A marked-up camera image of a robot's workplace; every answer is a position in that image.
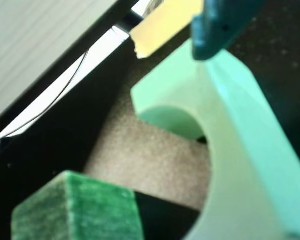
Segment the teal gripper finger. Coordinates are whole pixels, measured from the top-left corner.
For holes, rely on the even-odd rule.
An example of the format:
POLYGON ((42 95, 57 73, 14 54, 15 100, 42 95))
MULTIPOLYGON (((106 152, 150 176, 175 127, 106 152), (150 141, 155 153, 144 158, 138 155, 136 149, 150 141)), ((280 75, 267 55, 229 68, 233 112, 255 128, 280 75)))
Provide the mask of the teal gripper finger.
POLYGON ((206 61, 227 48, 263 4, 263 0, 205 0, 191 23, 193 58, 206 61))

